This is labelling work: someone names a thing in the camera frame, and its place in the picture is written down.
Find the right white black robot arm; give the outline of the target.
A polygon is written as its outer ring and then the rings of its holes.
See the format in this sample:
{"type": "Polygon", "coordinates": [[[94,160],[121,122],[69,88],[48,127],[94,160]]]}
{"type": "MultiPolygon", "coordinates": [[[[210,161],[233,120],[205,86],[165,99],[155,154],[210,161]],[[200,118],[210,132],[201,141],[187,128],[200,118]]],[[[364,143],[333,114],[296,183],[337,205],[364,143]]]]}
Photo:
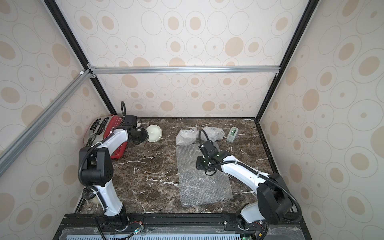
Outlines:
{"type": "Polygon", "coordinates": [[[300,204],[279,174],[258,171],[224,152],[211,158],[199,156],[196,168],[231,175],[257,194],[257,202],[247,204],[239,211],[241,225],[247,226],[258,221],[273,225],[279,222],[298,223],[302,219],[300,204]]]}

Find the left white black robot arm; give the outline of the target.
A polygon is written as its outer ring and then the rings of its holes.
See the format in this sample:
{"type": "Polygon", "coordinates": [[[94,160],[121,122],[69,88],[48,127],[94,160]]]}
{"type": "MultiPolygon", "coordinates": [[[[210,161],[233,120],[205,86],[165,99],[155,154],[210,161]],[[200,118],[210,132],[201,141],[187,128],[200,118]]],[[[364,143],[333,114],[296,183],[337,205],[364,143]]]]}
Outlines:
{"type": "Polygon", "coordinates": [[[80,183],[91,189],[102,204],[104,214],[109,217],[118,216],[123,209],[113,186],[114,168],[112,154],[122,144],[132,141],[140,144],[149,137],[143,127],[118,127],[100,142],[79,151],[78,178],[80,183]]]}

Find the plain cream bowl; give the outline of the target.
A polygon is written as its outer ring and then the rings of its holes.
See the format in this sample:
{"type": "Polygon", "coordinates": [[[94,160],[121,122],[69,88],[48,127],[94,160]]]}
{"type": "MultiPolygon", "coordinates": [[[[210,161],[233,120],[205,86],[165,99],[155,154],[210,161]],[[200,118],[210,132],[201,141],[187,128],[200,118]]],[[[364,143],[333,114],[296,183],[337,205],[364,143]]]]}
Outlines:
{"type": "Polygon", "coordinates": [[[147,141],[150,143],[158,142],[163,135],[162,129],[157,125],[150,125],[146,128],[148,133],[147,141]]]}

